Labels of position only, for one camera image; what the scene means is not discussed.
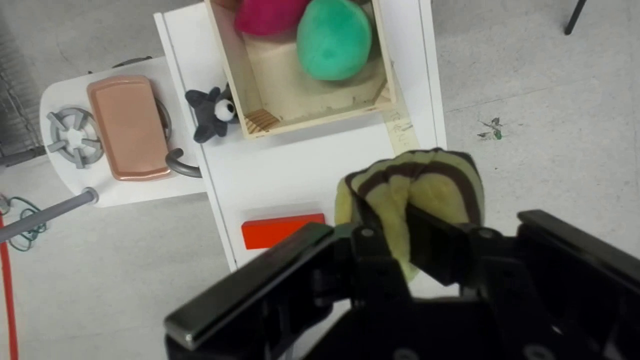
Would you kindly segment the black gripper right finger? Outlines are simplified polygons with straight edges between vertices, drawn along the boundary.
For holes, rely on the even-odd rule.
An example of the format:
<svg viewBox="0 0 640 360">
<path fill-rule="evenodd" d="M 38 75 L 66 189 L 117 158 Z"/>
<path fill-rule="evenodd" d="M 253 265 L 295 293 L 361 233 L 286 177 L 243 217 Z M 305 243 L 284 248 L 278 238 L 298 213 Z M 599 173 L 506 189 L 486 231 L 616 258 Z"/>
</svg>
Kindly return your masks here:
<svg viewBox="0 0 640 360">
<path fill-rule="evenodd" d="M 469 360 L 640 360 L 640 261 L 548 213 L 469 229 Z"/>
</svg>

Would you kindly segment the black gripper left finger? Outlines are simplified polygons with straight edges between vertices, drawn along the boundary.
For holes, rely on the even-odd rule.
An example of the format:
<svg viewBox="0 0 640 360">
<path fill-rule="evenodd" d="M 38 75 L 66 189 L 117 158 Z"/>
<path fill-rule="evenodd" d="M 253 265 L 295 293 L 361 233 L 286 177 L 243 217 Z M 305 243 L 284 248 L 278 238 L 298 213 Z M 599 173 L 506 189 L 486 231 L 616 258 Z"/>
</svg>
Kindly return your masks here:
<svg viewBox="0 0 640 360">
<path fill-rule="evenodd" d="M 347 297 L 351 236 L 309 224 L 171 311 L 169 360 L 276 360 Z"/>
</svg>

